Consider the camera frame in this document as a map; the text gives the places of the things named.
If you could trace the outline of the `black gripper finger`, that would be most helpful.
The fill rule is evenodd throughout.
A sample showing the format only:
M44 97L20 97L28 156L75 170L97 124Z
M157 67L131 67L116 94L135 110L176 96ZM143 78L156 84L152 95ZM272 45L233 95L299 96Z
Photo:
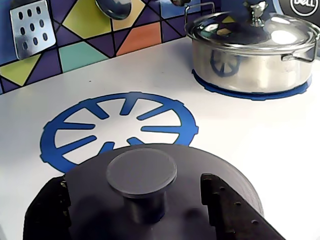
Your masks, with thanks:
M201 175L201 203L217 240L283 240L237 191L214 174Z
M70 240L71 199L63 176L53 177L39 191L26 210L24 240Z

